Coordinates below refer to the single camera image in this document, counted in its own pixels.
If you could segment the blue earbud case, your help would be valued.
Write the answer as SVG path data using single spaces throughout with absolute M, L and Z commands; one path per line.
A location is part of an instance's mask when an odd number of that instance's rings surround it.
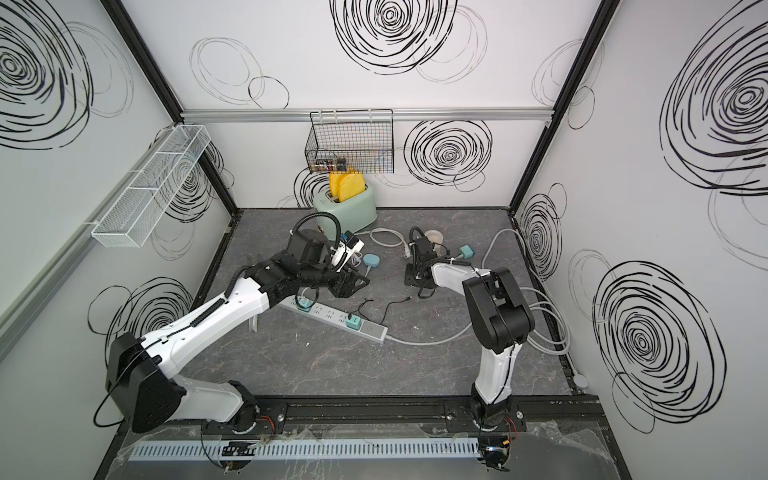
M 380 262 L 381 262 L 381 259 L 376 254 L 368 253 L 363 256 L 363 264 L 366 267 L 376 268 L 380 265 Z

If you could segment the teal charger with lilac cable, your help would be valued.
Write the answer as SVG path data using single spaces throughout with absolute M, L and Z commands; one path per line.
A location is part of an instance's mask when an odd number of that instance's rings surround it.
M 296 300 L 297 309 L 302 312 L 309 312 L 311 308 L 314 306 L 314 304 L 315 304 L 314 300 L 311 300 L 306 297 L 299 297 Z

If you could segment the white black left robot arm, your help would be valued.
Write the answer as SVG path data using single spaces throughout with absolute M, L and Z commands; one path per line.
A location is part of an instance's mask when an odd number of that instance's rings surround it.
M 336 298 L 349 298 L 368 285 L 351 263 L 363 241 L 341 226 L 335 226 L 333 238 L 305 228 L 317 216 L 301 218 L 285 249 L 240 268 L 212 300 L 141 337 L 127 332 L 112 342 L 107 397 L 132 432 L 150 432 L 169 421 L 215 422 L 236 434 L 256 426 L 260 407 L 241 383 L 199 381 L 181 372 L 209 345 L 287 298 L 322 288 Z

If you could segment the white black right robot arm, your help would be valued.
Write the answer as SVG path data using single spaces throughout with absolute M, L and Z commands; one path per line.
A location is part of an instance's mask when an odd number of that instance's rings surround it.
M 408 245 L 411 262 L 406 265 L 406 285 L 421 292 L 444 288 L 465 299 L 469 326 L 483 347 L 470 408 L 477 426 L 489 431 L 505 422 L 513 410 L 513 370 L 535 329 L 531 309 L 509 269 L 479 269 L 468 261 L 440 255 L 416 226 L 409 231 Z

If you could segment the teal charger with white cable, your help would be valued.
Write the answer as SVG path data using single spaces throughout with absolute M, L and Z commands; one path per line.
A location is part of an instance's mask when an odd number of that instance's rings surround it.
M 475 255 L 475 252 L 472 247 L 469 245 L 463 245 L 459 248 L 459 255 L 458 257 L 461 259 L 471 259 Z

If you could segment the teal charger with black cable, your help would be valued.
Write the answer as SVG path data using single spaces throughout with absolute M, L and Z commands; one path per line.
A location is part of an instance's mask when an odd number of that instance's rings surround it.
M 345 320 L 346 327 L 355 331 L 359 331 L 361 329 L 362 322 L 362 318 L 354 314 L 348 315 Z

